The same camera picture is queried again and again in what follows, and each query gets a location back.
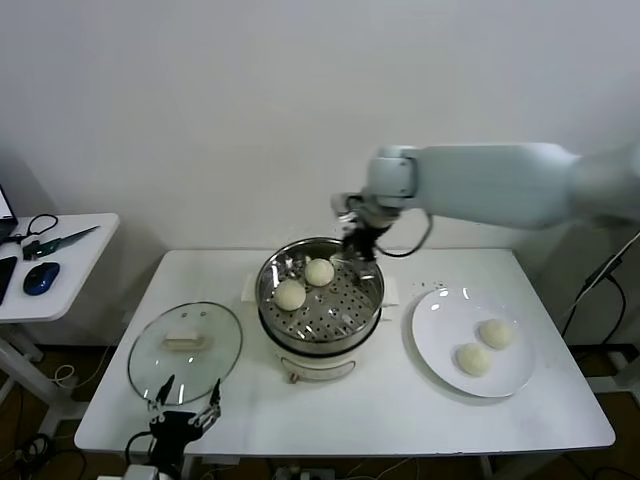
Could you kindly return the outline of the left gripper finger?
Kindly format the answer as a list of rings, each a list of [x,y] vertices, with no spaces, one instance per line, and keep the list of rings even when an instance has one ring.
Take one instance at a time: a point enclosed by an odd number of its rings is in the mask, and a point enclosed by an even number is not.
[[[205,407],[189,423],[197,428],[210,428],[221,415],[221,379],[218,379]]]
[[[159,388],[155,397],[147,401],[149,423],[158,423],[164,420],[164,408],[174,383],[174,375],[170,375],[167,381]]]

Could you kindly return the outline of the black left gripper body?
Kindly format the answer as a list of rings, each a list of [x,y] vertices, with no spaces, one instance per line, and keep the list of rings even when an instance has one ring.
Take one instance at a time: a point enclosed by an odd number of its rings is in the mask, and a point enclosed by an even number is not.
[[[155,440],[150,461],[158,468],[178,468],[186,446],[202,437],[202,427],[193,412],[166,411],[163,418],[154,419],[149,426]]]

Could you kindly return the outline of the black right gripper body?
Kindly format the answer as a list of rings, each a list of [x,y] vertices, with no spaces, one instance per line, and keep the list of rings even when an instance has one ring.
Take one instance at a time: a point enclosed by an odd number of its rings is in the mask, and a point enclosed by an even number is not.
[[[344,229],[343,248],[345,250],[373,250],[377,240],[389,229],[389,225],[375,227],[367,223],[351,222]]]

